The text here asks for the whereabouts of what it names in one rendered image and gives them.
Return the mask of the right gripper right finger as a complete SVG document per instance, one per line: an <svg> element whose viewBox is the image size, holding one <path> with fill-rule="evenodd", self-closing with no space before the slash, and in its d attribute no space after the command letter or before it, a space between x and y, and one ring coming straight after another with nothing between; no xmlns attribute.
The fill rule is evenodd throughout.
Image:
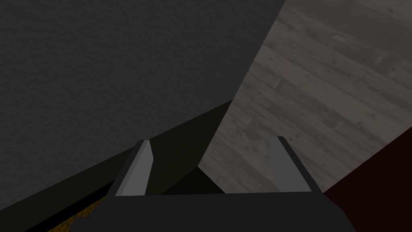
<svg viewBox="0 0 412 232"><path fill-rule="evenodd" d="M270 162L280 192L322 193L284 137L271 138Z"/></svg>

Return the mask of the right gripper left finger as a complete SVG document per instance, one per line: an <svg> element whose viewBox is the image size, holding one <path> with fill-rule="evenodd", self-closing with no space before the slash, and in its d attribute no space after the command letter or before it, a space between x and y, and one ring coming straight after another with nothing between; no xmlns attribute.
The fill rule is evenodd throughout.
<svg viewBox="0 0 412 232"><path fill-rule="evenodd" d="M153 160L150 141L138 141L128 155L107 196L145 195Z"/></svg>

